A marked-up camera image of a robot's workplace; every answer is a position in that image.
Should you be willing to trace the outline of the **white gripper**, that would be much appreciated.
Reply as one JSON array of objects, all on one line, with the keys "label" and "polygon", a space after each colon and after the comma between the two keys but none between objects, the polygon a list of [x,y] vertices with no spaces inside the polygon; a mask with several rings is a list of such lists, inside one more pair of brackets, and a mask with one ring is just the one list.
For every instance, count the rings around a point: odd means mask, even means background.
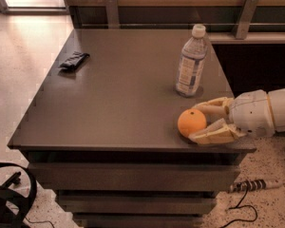
[{"label": "white gripper", "polygon": [[246,135],[252,138],[275,134],[268,94],[263,90],[242,93],[235,99],[219,97],[193,105],[207,119],[223,118],[188,137],[197,144],[232,143]]}]

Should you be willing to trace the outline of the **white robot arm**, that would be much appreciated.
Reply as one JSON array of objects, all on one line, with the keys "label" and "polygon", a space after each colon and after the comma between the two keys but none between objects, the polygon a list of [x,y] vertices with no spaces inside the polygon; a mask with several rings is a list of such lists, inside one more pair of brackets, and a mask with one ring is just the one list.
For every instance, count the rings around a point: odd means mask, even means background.
[{"label": "white robot arm", "polygon": [[285,88],[245,92],[236,98],[221,97],[194,105],[218,119],[205,129],[190,133],[199,145],[232,143],[242,137],[272,137],[285,132]]}]

